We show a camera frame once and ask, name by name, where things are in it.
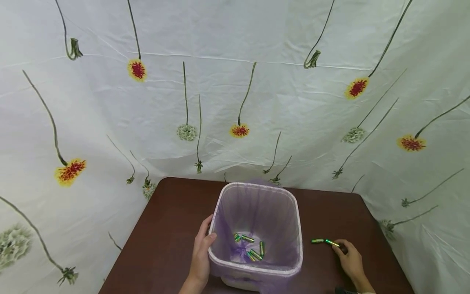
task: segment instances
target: yellow flower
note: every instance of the yellow flower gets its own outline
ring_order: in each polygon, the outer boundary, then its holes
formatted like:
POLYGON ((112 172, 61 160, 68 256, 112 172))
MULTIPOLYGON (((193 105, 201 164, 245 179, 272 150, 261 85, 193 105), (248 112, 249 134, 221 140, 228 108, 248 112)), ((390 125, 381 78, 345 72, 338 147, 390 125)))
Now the yellow flower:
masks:
POLYGON ((408 152, 420 151, 426 147, 426 140, 415 138, 412 134, 406 134, 397 139, 397 145, 408 152))
POLYGON ((250 129, 246 124, 233 125, 230 129, 230 134, 235 138, 243 138, 248 136, 250 129))
POLYGON ((127 64, 129 75, 138 82, 143 82, 147 78, 147 70, 140 59, 131 59, 127 64))
POLYGON ((55 178, 59 185, 63 187, 72 186, 75 179, 86 168, 86 160, 75 158, 67 163, 66 167, 58 167, 55 169, 55 178))
POLYGON ((355 79, 351 84, 348 85, 348 88, 345 91, 346 98, 350 100, 356 99, 366 90, 368 84, 368 77, 355 79))

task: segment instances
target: brown table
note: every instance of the brown table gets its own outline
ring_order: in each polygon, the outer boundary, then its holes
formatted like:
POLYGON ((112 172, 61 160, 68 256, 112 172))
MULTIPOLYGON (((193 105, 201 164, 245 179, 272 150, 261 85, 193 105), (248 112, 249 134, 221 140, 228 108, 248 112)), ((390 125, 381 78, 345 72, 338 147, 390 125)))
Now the brown table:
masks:
MULTIPOLYGON (((145 207, 100 294, 177 294, 191 262, 194 237, 214 212, 226 183, 165 178, 145 207)), ((336 286, 354 290, 339 260, 326 244, 311 238, 344 238, 362 254, 364 270, 379 294, 413 290, 377 222, 357 194, 290 189, 297 198, 304 263, 290 294, 333 294, 336 286)), ((205 294, 250 293, 210 277, 205 294)))

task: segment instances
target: left hand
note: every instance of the left hand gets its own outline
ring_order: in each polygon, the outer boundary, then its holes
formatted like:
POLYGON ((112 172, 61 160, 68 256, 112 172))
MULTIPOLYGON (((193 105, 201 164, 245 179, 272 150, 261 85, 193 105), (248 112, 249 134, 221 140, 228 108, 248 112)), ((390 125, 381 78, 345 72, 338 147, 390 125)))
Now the left hand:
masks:
POLYGON ((201 290, 206 286, 209 280, 210 266, 207 252, 217 237, 216 233, 206 236, 206 232, 212 221, 212 216, 213 215, 210 215, 202 222, 199 232, 194 238, 193 258, 187 279, 191 284, 200 287, 201 290))

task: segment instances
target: purple trash bag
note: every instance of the purple trash bag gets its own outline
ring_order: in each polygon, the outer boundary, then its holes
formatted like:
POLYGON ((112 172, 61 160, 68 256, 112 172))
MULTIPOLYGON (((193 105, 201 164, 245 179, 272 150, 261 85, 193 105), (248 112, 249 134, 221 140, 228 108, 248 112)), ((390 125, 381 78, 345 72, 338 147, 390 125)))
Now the purple trash bag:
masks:
POLYGON ((209 233, 217 239, 209 249, 211 274, 225 284, 262 294, 286 293, 303 261, 302 231, 297 201, 287 190, 253 183, 230 183, 222 189, 209 233), (235 241, 238 233, 254 243, 235 241), (253 262, 247 251, 259 252, 253 262))

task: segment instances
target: green stem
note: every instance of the green stem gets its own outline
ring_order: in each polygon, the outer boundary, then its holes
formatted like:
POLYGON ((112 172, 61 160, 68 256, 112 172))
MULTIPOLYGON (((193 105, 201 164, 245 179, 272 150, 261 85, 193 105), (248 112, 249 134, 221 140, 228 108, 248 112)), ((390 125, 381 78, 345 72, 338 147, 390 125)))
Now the green stem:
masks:
POLYGON ((360 127, 361 124, 366 120, 366 118, 370 115, 370 113, 374 110, 374 108, 377 106, 377 104, 379 104, 379 102, 382 100, 382 98, 385 97, 385 95, 387 95, 388 91, 393 87, 393 85, 395 85, 396 82, 398 82, 398 80, 401 78, 401 76, 407 71, 407 69, 405 69, 401 75, 398 77, 398 79, 396 79, 393 84, 387 89, 387 91, 382 95, 382 97, 380 97, 380 99, 377 101, 377 103, 374 105, 374 107, 372 107, 372 109, 369 111, 369 113, 366 115, 366 117, 364 117, 364 119, 360 122, 360 124, 357 126, 357 127, 360 127))
POLYGON ((253 74, 255 72, 255 67, 256 67, 256 61, 255 63, 253 63, 253 68, 251 69, 251 77, 250 77, 250 83, 248 84, 248 91, 246 91, 245 99, 243 99, 242 106, 240 106, 240 112, 238 113, 238 125, 239 126, 241 125, 240 116, 242 115, 243 104, 245 104, 246 97, 248 97, 248 93, 250 92, 251 82, 253 81, 253 74))
POLYGON ((416 133, 415 135, 415 139, 421 134, 422 131, 424 131, 425 128, 427 128, 433 121, 437 120, 438 118, 440 118, 441 116, 445 115, 445 114, 448 114, 449 112, 451 112, 452 110, 454 110, 455 108, 459 107, 460 105, 462 105, 463 103, 465 103, 465 101, 467 101, 468 99, 470 98, 470 96, 468 96, 467 98, 465 98, 463 101, 461 101, 459 104, 457 104, 456 106, 452 107, 451 109, 449 109, 448 111, 442 113, 441 115, 438 115, 436 116, 435 118, 433 118, 426 126, 424 126, 422 129, 419 130, 419 132, 416 133))
POLYGON ((44 99, 42 99, 42 96, 41 96, 41 94, 39 93, 38 89, 37 89, 36 86, 31 82, 30 78, 28 77, 28 75, 26 74, 25 71, 23 71, 23 74, 24 74, 24 76, 27 78, 29 84, 30 84, 31 87, 34 89, 34 91, 36 91, 36 94, 38 94, 39 99, 41 99, 42 105, 44 105, 44 108, 47 110, 47 113, 49 114, 49 118, 51 119, 51 122, 52 122, 52 128, 54 129, 54 144, 55 144, 55 150, 57 151, 57 156, 59 157, 60 162, 66 167, 66 166, 68 165, 68 163, 63 159, 63 157, 62 157, 62 155, 60 154, 60 151, 59 151, 59 140, 57 139, 57 128, 56 128, 56 126, 55 126, 54 118, 52 117, 51 111, 50 111, 49 108, 47 107, 46 102, 44 101, 44 99))
POLYGON ((316 63, 315 55, 312 56, 312 58, 310 58, 310 60, 308 60, 308 57, 309 57, 310 54, 313 52, 313 49, 315 49, 315 47, 318 45, 318 42, 320 42, 320 39, 321 39, 321 37, 323 36, 323 33, 325 32, 326 24, 328 23, 328 20, 329 20, 329 15, 331 14, 331 11, 333 10, 333 4, 335 4, 335 0, 333 0, 333 2, 331 3, 331 7, 330 7, 330 9, 329 9, 328 16, 327 16, 327 18, 326 18, 325 25, 323 26, 323 30, 321 31, 320 37, 318 37, 317 42, 316 42, 315 45, 312 47, 312 49, 310 50, 310 52, 309 52, 308 55, 307 55, 307 58, 306 58, 305 61, 304 61, 304 68, 305 68, 305 69, 309 69, 309 68, 315 67, 315 65, 314 65, 314 64, 316 63))
POLYGON ((377 65, 376 65, 376 67, 374 68, 374 70, 370 73, 369 78, 372 77, 372 75, 374 74, 374 72, 377 70, 377 67, 379 67, 379 64, 381 63, 382 59, 384 58, 385 53, 387 53, 388 47, 390 46, 390 44, 391 44, 391 42, 392 42, 392 40, 393 40, 393 37, 395 36, 395 33, 397 32, 398 27, 400 26, 400 23, 401 23, 401 21, 403 20, 403 17, 405 16, 405 13, 406 13, 407 10, 408 10, 408 7, 410 7, 411 2, 413 2, 413 0, 410 0, 410 2, 408 2, 408 5, 406 6, 405 11, 403 11, 403 14, 402 14, 401 17, 400 17, 400 20, 398 21, 398 24, 397 24, 397 26, 395 27, 395 30, 393 30, 393 34, 392 34, 392 36, 390 37, 390 40, 388 40, 388 44, 387 44, 387 46, 385 47, 385 50, 384 50, 384 52, 382 53, 382 56, 380 57, 379 62, 377 63, 377 65))
POLYGON ((274 166, 274 161, 276 160, 277 144, 279 144, 279 138, 281 137, 281 132, 279 132, 279 135, 277 136, 276 148, 274 148, 273 164, 271 164, 271 166, 268 168, 268 170, 271 170, 271 168, 274 166))
POLYGON ((354 192, 354 189, 356 188, 357 184, 359 184, 359 181, 364 177, 365 175, 362 175, 362 177, 359 178, 359 180, 357 180, 356 184, 354 185, 354 187, 352 188, 351 190, 351 193, 354 192))
POLYGON ((359 145, 356 146, 356 148, 354 148, 354 150, 349 153, 348 157, 346 157, 346 160, 343 162, 343 164, 341 165, 340 169, 343 168, 343 166, 345 166, 346 162, 348 161, 348 159, 351 157, 351 155, 354 153, 354 151, 356 151, 361 145, 362 143, 364 143, 367 138, 370 137, 370 135, 372 135, 372 133, 377 130, 377 128, 379 127, 379 125, 381 124, 381 122, 387 117, 388 113, 390 112, 390 110, 392 110, 392 108, 394 107, 395 103, 398 101, 399 98, 397 98, 397 100, 395 100, 395 102, 390 106, 390 108, 387 110, 387 112, 385 113, 384 117, 382 117, 382 119, 379 121, 379 123, 376 125, 376 127, 372 130, 372 132, 369 133, 369 135, 366 136, 366 138, 361 142, 359 143, 359 145))
POLYGON ((281 169, 281 171, 276 175, 276 178, 279 178, 279 175, 286 169, 291 159, 292 159, 292 155, 289 157, 289 160, 287 161, 286 166, 284 166, 284 168, 281 169))
POLYGON ((65 52, 67 53, 67 57, 70 60, 75 60, 75 59, 77 59, 78 56, 76 54, 73 54, 73 50, 72 50, 72 52, 69 53, 69 45, 67 44, 67 27, 65 26, 65 20, 64 20, 63 15, 62 15, 62 10, 60 9, 59 2, 57 2, 57 0, 55 0, 55 3, 57 4, 57 8, 59 9, 60 17, 62 18, 64 38, 65 38, 65 52))
POLYGON ((186 68, 183 61, 183 76, 184 76, 184 101, 186 102, 186 125, 188 125, 188 97, 186 96, 186 68))
POLYGON ((439 185, 437 185, 434 189, 432 189, 431 191, 427 192, 424 196, 416 199, 416 200, 413 200, 413 201, 410 201, 408 202, 408 204, 411 204, 411 203, 414 203, 414 202, 417 202, 417 201, 420 201, 421 199, 425 198, 426 196, 428 196, 429 194, 433 193, 437 188, 439 188, 443 183, 447 182, 448 180, 450 180, 454 175, 458 174, 459 172, 463 171, 464 168, 462 168, 461 170, 459 170, 458 172, 456 173, 453 173, 450 177, 448 177, 447 179, 445 179, 443 182, 441 182, 439 185))
POLYGON ((60 271, 63 271, 63 268, 58 264, 56 263, 51 255, 49 254, 49 251, 47 250, 47 247, 46 247, 46 244, 44 243, 44 240, 42 239, 41 237, 41 234, 39 233, 39 230, 38 228, 36 228, 36 226, 30 221, 30 219, 21 211, 19 210, 19 208, 17 208, 13 203, 11 203, 10 201, 6 200, 5 198, 3 198, 2 196, 0 196, 0 199, 5 202, 7 205, 9 205, 13 210, 15 210, 19 215, 21 215, 25 220, 26 222, 32 227, 32 229, 36 232, 36 234, 38 235, 39 237, 39 240, 41 241, 41 245, 42 245, 42 248, 44 249, 44 252, 46 253, 46 256, 47 258, 49 259, 49 261, 56 267, 58 268, 60 271))
POLYGON ((203 114, 201 111, 201 95, 199 95, 199 137, 197 138, 196 156, 197 162, 199 162, 199 140, 201 139, 201 131, 203 127, 203 114))
POLYGON ((135 41, 137 42, 137 51, 139 52, 139 60, 141 60, 141 47, 139 46, 139 39, 137 38, 137 29, 135 28, 134 15, 132 15, 131 3, 127 0, 129 5, 129 12, 131 13, 132 26, 134 27, 135 41))
POLYGON ((132 164, 132 162, 129 160, 129 158, 127 158, 127 156, 126 156, 126 155, 124 155, 124 153, 122 153, 122 151, 121 151, 121 150, 120 150, 120 149, 119 149, 119 148, 116 146, 116 144, 114 144, 113 140, 111 140, 111 138, 110 138, 108 135, 106 135, 106 136, 107 136, 107 137, 108 137, 108 139, 111 141, 111 143, 114 145, 114 147, 116 147, 116 149, 119 151, 119 153, 121 153, 121 154, 122 154, 122 156, 124 156, 124 157, 125 157, 125 159, 127 159, 127 161, 129 161, 129 163, 130 163, 130 164, 131 164, 131 166, 132 166, 132 170, 133 170, 133 172, 132 172, 132 176, 134 176, 134 174, 135 174, 135 168, 134 168, 134 165, 132 164))
POLYGON ((438 206, 439 206, 439 205, 436 205, 435 207, 431 208, 430 210, 425 211, 425 212, 423 212, 422 214, 417 215, 417 216, 415 216, 415 217, 413 217, 413 218, 410 218, 410 219, 407 219, 407 220, 404 220, 404 221, 401 221, 401 222, 392 223, 392 226, 396 226, 396 225, 401 224, 401 223, 406 223, 406 222, 410 222, 410 221, 412 221, 412 220, 415 220, 415 219, 417 219, 418 217, 423 216, 423 215, 425 215, 425 214, 428 213, 428 212, 431 212, 431 210, 435 209, 435 208, 438 207, 438 206))
POLYGON ((116 243, 116 241, 115 241, 115 240, 113 239, 113 237, 111 236, 111 233, 110 233, 110 232, 108 232, 108 235, 109 235, 109 237, 111 238, 111 240, 113 241, 114 246, 116 246, 120 251, 122 251, 122 248, 119 247, 119 245, 116 243))
POLYGON ((129 152, 131 153, 132 157, 134 157, 135 161, 137 161, 137 162, 138 162, 141 166, 143 166, 144 169, 147 171, 147 176, 145 177, 145 181, 147 181, 147 179, 148 179, 149 176, 150 176, 149 170, 145 167, 145 165, 143 165, 140 161, 138 161, 137 158, 135 158, 134 153, 132 153, 131 150, 129 150, 129 152))

